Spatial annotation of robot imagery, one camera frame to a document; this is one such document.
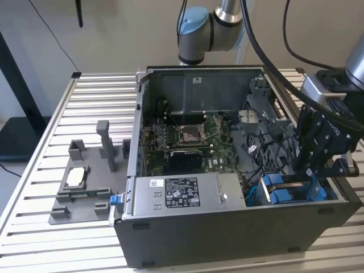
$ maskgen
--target aluminum table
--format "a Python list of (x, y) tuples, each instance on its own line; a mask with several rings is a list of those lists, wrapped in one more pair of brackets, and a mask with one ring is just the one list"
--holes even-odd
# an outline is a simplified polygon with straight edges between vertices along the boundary
[[(295, 69), (281, 72), (301, 87), (304, 74)], [(95, 132), (99, 119), (109, 120), (114, 144), (130, 138), (135, 88), (135, 74), (131, 73), (82, 74), (70, 81), (0, 218), (0, 272), (133, 271), (127, 267), (115, 231), (107, 221), (52, 226), (48, 219), (67, 165), (70, 141), (83, 139), (87, 147), (100, 146), (100, 136)], [(293, 99), (298, 106), (302, 105)], [(361, 174), (348, 181), (364, 202), (362, 141), (353, 158)], [(138, 271), (364, 272), (364, 207), (343, 227), (324, 232), (306, 253)]]

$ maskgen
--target cable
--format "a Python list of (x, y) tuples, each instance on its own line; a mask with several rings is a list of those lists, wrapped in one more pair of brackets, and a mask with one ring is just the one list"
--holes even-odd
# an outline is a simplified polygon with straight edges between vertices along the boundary
[(321, 64), (321, 63), (317, 63), (315, 61), (308, 60), (308, 59), (298, 55), (297, 53), (295, 53), (291, 49), (291, 47), (289, 46), (288, 41), (287, 41), (287, 32), (286, 32), (287, 13), (288, 13), (288, 7), (289, 7), (290, 2), (291, 2), (291, 0), (287, 0), (286, 7), (284, 8), (284, 14), (283, 14), (283, 40), (284, 40), (284, 45), (286, 46), (286, 49), (288, 50), (289, 54), (291, 54), (296, 59), (299, 59), (300, 61), (303, 61), (304, 63), (314, 65), (316, 67), (322, 67), (322, 68), (325, 68), (325, 69), (336, 69), (336, 67), (332, 67), (332, 66), (327, 65), (327, 64)]
[[(283, 146), (283, 143), (285, 142), (285, 141), (287, 141), (287, 140), (290, 140), (292, 143), (292, 146), (293, 147), (290, 147), (289, 146), (289, 142), (287, 142), (288, 143), (288, 148), (289, 148), (289, 150), (291, 150), (292, 152), (293, 152), (293, 158), (296, 158), (296, 151), (295, 151), (295, 139), (294, 139), (294, 137), (292, 137), (292, 136), (288, 136), (288, 137), (286, 137), (285, 139), (283, 139), (282, 141), (281, 141), (281, 143), (279, 144), (279, 147), (278, 147), (278, 150), (277, 150), (277, 152), (276, 152), (276, 154), (275, 154), (275, 164), (278, 166), (278, 162), (277, 162), (277, 158), (278, 158), (278, 154), (279, 154), (279, 150), (280, 149), (283, 149), (283, 150), (285, 150), (284, 152), (286, 153), (286, 155), (287, 156), (289, 156), (289, 161), (292, 163), (292, 161), (293, 161), (293, 158), (292, 158), (292, 155), (291, 155), (291, 153), (292, 152), (288, 152), (288, 150)], [(283, 172), (284, 173), (284, 171), (283, 171), (283, 168), (285, 167), (287, 165), (287, 162), (285, 162), (282, 166), (278, 166), (278, 169), (281, 171), (281, 172)]]
[(178, 20), (177, 20), (177, 44), (178, 45), (180, 44), (181, 27), (182, 27), (182, 21), (184, 18), (184, 13), (186, 11), (186, 6), (187, 6), (187, 0), (183, 0), (180, 14), (178, 15)]
[[(275, 154), (275, 158), (274, 158), (274, 163), (276, 164), (276, 166), (278, 166), (278, 168), (276, 169), (276, 171), (275, 172), (277, 172), (277, 171), (280, 171), (280, 172), (282, 172), (282, 174), (286, 174), (286, 172), (284, 171), (284, 167), (287, 165), (287, 163), (288, 163), (288, 158), (289, 158), (289, 161), (290, 162), (292, 162), (292, 156), (291, 156), (291, 154), (288, 152), (288, 150), (283, 146), (283, 143), (284, 143), (284, 141), (285, 140), (287, 140), (288, 138), (286, 138), (286, 139), (283, 139), (282, 141), (281, 141), (281, 143), (279, 143), (279, 146), (278, 146), (278, 149), (277, 149), (277, 153)], [(279, 154), (279, 151), (280, 151), (280, 149), (282, 149), (285, 153), (286, 153), (286, 155), (287, 155), (287, 160), (286, 160), (286, 162), (285, 163), (283, 163), (283, 165), (282, 166), (279, 166), (278, 165), (278, 161), (277, 161), (277, 159), (278, 159), (278, 154)]]
[(248, 199), (251, 199), (253, 196), (253, 193), (255, 192), (255, 190), (257, 189), (257, 186), (253, 186), (250, 191), (249, 191), (249, 196)]
[(55, 38), (58, 46), (60, 47), (60, 49), (63, 51), (63, 53), (65, 53), (65, 55), (67, 56), (67, 58), (71, 61), (71, 63), (73, 64), (73, 66), (76, 68), (77, 72), (79, 72), (80, 70), (78, 69), (77, 65), (72, 61), (71, 57), (68, 56), (67, 52), (63, 49), (63, 47), (61, 46), (60, 42), (58, 41), (56, 35), (53, 33), (53, 31), (51, 30), (51, 28), (49, 27), (49, 25), (45, 22), (45, 20), (43, 19), (43, 17), (39, 14), (38, 10), (36, 9), (36, 7), (34, 6), (34, 4), (32, 3), (31, 0), (28, 0), (29, 3), (32, 5), (32, 7), (34, 8), (35, 12), (38, 14), (39, 18), (43, 21), (43, 23), (45, 24), (45, 26), (48, 28), (48, 30), (50, 31), (50, 33), (53, 35), (53, 37)]
[(281, 132), (282, 132), (283, 134), (285, 134), (286, 136), (288, 135), (288, 134), (287, 134), (287, 132), (286, 132), (286, 131), (284, 131), (282, 128), (273, 128), (273, 129), (269, 130), (267, 133), (264, 133), (264, 134), (260, 133), (259, 135), (254, 134), (254, 133), (248, 133), (248, 134), (246, 135), (246, 144), (247, 144), (247, 145), (249, 145), (249, 140), (250, 140), (250, 137), (251, 137), (251, 136), (253, 136), (253, 137), (255, 137), (255, 138), (259, 138), (259, 137), (262, 137), (262, 136), (264, 136), (264, 135), (270, 135), (270, 137), (271, 137), (271, 138), (273, 138), (273, 137), (272, 137), (272, 135), (271, 135), (271, 133), (272, 133), (273, 131), (276, 131), (276, 130), (281, 131)]
[(251, 27), (250, 18), (248, 8), (246, 6), (246, 0), (240, 0), (241, 9), (243, 13), (243, 21), (246, 29), (246, 33), (248, 34), (250, 43), (257, 53), (263, 64), (266, 66), (267, 70), (271, 72), (271, 74), (283, 84), (283, 86), (288, 89), (294, 96), (296, 96), (299, 100), (303, 103), (307, 104), (308, 106), (314, 108), (316, 111), (319, 111), (322, 114), (325, 114), (327, 118), (330, 118), (332, 122), (336, 122), (338, 125), (349, 129), (354, 130), (356, 132), (362, 132), (364, 127), (362, 124), (356, 121), (348, 121), (346, 118), (340, 117), (336, 115), (334, 112), (329, 111), (324, 106), (320, 105), (318, 102), (314, 101), (310, 97), (306, 96), (304, 93), (299, 91), (293, 84), (291, 84), (274, 66), (271, 60), (267, 57), (267, 55), (263, 52), (260, 45), (258, 44), (255, 35), (253, 33), (253, 29)]
[[(270, 145), (272, 145), (272, 144), (278, 144), (278, 142), (277, 141), (275, 141), (275, 140), (272, 140), (272, 141), (269, 141), (269, 142), (267, 142), (267, 143), (265, 143), (265, 144), (263, 144), (263, 145), (261, 145), (258, 149), (256, 149), (255, 151), (254, 151), (254, 154), (257, 154), (257, 155), (259, 155), (259, 157), (260, 157), (260, 162), (259, 162), (259, 167), (253, 172), (253, 174), (247, 179), (247, 182), (248, 181), (251, 181), (251, 179), (256, 175), (256, 174), (258, 174), (259, 173), (259, 171), (263, 168), (263, 158), (262, 158), (262, 155), (259, 153), (259, 151), (260, 150), (265, 150), (268, 146), (270, 146)], [(256, 158), (254, 158), (253, 156), (252, 156), (252, 158), (254, 159), (254, 161), (255, 161), (255, 163), (257, 164), (257, 159)]]
[(9, 171), (7, 168), (5, 168), (2, 164), (0, 164), (0, 167), (4, 169), (4, 171), (8, 172), (8, 173), (11, 173), (12, 175), (16, 175), (17, 177), (22, 177), (21, 175), (15, 173), (15, 172), (12, 172), (12, 171)]
[(292, 153), (293, 153), (293, 157), (297, 158), (297, 151), (296, 151), (296, 145), (295, 145), (295, 138), (293, 136), (289, 137), (292, 147), (290, 147), (290, 149), (292, 149)]
[(171, 119), (173, 120), (173, 122), (176, 124), (177, 128), (180, 127), (178, 125), (178, 123), (175, 121), (175, 119), (172, 117), (172, 115), (167, 111), (167, 114), (171, 117)]

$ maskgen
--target floor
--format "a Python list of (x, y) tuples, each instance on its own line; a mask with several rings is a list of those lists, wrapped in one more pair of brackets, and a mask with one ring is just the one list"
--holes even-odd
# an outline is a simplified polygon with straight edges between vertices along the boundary
[[(27, 163), (5, 163), (2, 162), (2, 165), (7, 168), (9, 171), (15, 172), (19, 175), (22, 175), (25, 168), (27, 167)], [(19, 177), (6, 172), (4, 169), (0, 167), (0, 215), (4, 211), (4, 208), (9, 201), (16, 185), (19, 182)]]

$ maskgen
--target motherboard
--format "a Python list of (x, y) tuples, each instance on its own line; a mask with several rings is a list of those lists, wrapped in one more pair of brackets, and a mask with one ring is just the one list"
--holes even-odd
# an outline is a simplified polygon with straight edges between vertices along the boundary
[(230, 120), (223, 114), (165, 114), (144, 128), (147, 176), (208, 172), (241, 176)]

